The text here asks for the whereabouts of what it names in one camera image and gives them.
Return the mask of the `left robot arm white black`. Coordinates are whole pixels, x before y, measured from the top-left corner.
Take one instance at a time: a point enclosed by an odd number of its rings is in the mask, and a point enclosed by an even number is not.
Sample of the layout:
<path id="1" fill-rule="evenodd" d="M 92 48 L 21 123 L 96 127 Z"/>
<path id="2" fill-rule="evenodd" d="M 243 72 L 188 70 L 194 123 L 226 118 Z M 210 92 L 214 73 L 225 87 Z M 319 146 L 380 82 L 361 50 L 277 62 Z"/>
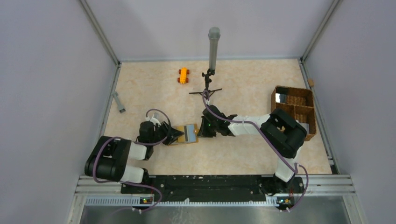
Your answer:
<path id="1" fill-rule="evenodd" d="M 85 163 L 84 173 L 102 181 L 131 182 L 137 192 L 144 193 L 150 186 L 148 171 L 127 165 L 128 160 L 147 161 L 157 143 L 170 145 L 182 136 L 183 131 L 171 127 L 165 121 L 160 124 L 142 122 L 136 142 L 101 136 Z"/>

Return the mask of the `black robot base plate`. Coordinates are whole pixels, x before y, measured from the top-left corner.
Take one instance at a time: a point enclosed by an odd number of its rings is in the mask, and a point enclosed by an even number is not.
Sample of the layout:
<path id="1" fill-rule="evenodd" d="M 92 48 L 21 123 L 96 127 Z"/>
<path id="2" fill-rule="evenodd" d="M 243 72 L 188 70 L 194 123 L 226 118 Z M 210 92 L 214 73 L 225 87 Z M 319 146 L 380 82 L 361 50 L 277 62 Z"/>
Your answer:
<path id="1" fill-rule="evenodd" d="M 274 175 L 151 175 L 146 187 L 122 184 L 122 194 L 153 194 L 162 202 L 263 202 L 271 196 L 304 191 L 301 177 L 283 182 Z"/>

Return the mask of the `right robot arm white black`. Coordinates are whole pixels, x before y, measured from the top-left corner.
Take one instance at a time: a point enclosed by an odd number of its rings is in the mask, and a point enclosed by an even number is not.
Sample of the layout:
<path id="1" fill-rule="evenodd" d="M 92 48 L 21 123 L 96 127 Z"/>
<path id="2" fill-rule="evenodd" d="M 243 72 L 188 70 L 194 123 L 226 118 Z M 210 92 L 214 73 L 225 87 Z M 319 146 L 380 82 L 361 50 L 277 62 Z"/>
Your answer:
<path id="1" fill-rule="evenodd" d="M 198 137 L 260 135 L 278 155 L 274 187 L 287 192 L 297 172 L 297 158 L 307 136 L 306 129 L 286 111 L 275 109 L 262 116 L 226 116 L 214 105 L 203 110 Z"/>

